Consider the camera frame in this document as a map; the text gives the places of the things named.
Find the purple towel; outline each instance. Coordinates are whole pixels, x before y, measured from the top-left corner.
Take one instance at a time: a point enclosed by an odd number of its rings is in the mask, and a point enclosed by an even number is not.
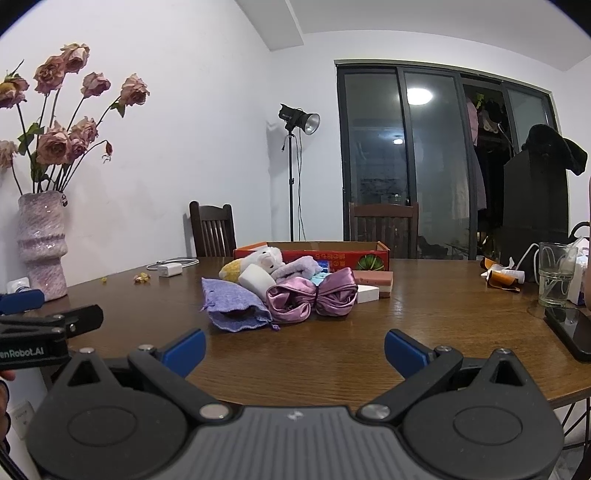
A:
[[[297,277],[309,280],[320,272],[322,272],[322,267],[318,265],[316,260],[308,255],[306,257],[300,257],[287,265],[283,265],[283,267],[279,267],[271,273],[271,277],[277,283],[283,283],[285,280]]]
[[[264,327],[271,323],[271,313],[253,292],[237,283],[204,278],[201,280],[205,304],[212,323],[228,332]]]

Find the chair backrest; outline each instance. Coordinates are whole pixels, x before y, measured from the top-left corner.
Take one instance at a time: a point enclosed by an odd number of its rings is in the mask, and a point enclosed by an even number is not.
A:
[[[349,203],[349,219],[351,240],[382,242],[392,258],[417,257],[418,203]]]
[[[193,239],[198,257],[232,257],[236,248],[232,207],[189,203]]]

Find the blue item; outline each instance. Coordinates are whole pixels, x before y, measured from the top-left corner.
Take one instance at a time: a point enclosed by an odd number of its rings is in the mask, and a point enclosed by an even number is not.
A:
[[[320,285],[320,284],[322,283],[322,281],[323,281],[323,280],[324,280],[326,277],[328,277],[329,275],[330,275],[330,273],[327,273],[327,272],[320,272],[320,273],[317,273],[316,275],[314,275],[314,276],[313,276],[313,277],[310,279],[310,281],[311,281],[311,282],[312,282],[314,285],[318,286],[318,285]]]
[[[177,375],[186,378],[205,358],[205,333],[201,329],[192,330],[160,351],[160,362]]]
[[[316,260],[324,273],[330,273],[330,262],[328,260]]]
[[[24,290],[0,295],[0,314],[14,315],[27,310],[40,309],[44,303],[45,295],[41,290]]]
[[[408,378],[429,364],[433,351],[400,330],[390,330],[384,340],[384,353],[390,365]]]

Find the dried rose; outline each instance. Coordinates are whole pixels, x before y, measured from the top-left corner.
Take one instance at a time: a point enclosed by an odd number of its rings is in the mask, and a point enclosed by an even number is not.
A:
[[[63,52],[61,57],[66,62],[66,73],[78,73],[86,66],[90,47],[85,43],[82,45],[70,43],[64,45],[60,50]]]
[[[80,138],[87,144],[94,142],[98,136],[99,132],[96,129],[95,119],[88,120],[87,116],[74,125],[70,132],[70,138]]]
[[[125,106],[143,105],[149,95],[148,86],[134,73],[121,86],[119,104]]]
[[[24,78],[7,76],[0,83],[0,108],[12,108],[20,102],[26,102],[23,92],[28,88],[29,84]]]
[[[35,90],[44,95],[61,88],[66,75],[66,62],[62,56],[53,55],[39,65],[33,78],[38,82]]]
[[[69,162],[72,142],[66,129],[57,121],[53,128],[39,137],[37,162],[43,165],[62,165]]]
[[[88,97],[98,97],[101,93],[107,91],[111,88],[111,83],[109,80],[105,78],[102,73],[89,73],[84,80],[82,80],[82,88],[80,91],[82,92],[82,96],[84,98]]]
[[[17,151],[18,147],[14,142],[8,140],[0,141],[0,168],[12,167],[12,159]]]
[[[72,138],[72,135],[70,135],[70,142],[72,144],[72,148],[70,150],[70,154],[68,155],[68,163],[72,163],[77,158],[80,158],[88,149],[88,142],[83,138]]]

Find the wall outlet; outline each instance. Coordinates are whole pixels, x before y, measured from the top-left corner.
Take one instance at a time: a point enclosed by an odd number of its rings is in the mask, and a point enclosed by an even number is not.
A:
[[[12,420],[12,428],[21,440],[24,440],[25,435],[27,435],[27,429],[34,413],[33,406],[28,401],[21,403],[8,412]]]

